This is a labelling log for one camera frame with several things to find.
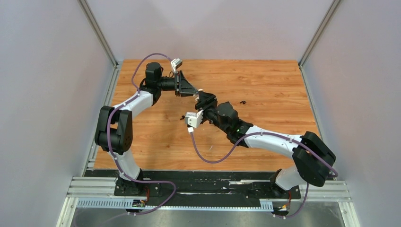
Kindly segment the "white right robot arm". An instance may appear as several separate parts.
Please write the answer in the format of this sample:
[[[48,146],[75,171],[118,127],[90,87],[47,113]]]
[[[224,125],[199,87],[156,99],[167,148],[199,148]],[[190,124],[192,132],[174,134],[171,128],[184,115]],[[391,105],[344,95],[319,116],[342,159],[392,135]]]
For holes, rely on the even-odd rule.
[[[338,176],[333,165],[336,156],[311,132],[291,135],[269,131],[239,118],[229,102],[218,103],[214,94],[199,91],[196,94],[194,118],[187,118],[188,132],[194,139],[193,130],[208,122],[226,134],[234,147],[259,148],[272,151],[294,161],[292,167],[277,170],[270,178],[270,191],[275,197],[283,197],[300,184],[322,187],[329,178]]]

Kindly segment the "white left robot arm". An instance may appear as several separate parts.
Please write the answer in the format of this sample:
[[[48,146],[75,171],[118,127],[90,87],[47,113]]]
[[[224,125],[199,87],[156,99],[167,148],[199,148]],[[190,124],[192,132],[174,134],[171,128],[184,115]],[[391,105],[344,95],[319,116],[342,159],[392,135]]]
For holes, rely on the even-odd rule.
[[[181,59],[170,62],[172,76],[163,76],[163,67],[158,62],[146,65],[145,77],[133,96],[115,106],[100,109],[94,141],[114,160],[119,178],[127,183],[133,195],[144,192],[145,181],[141,168],[136,164],[130,150],[133,141],[133,119],[142,111],[157,103],[163,91],[173,91],[178,97],[194,96],[199,93],[179,70]]]

